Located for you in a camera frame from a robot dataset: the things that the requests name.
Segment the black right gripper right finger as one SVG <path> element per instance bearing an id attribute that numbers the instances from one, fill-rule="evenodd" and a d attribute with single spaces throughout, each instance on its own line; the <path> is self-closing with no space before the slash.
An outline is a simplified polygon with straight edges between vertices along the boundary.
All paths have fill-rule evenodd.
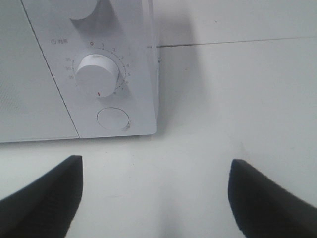
<path id="1" fill-rule="evenodd" d="M 242 159 L 232 160 L 228 200 L 247 238 L 315 238 L 317 209 Z"/>

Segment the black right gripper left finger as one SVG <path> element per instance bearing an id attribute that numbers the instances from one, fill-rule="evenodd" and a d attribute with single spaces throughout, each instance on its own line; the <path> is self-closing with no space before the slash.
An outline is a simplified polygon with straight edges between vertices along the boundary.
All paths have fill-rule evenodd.
<path id="1" fill-rule="evenodd" d="M 83 162 L 72 155 L 0 201 L 2 238 L 64 238 L 83 193 Z"/>

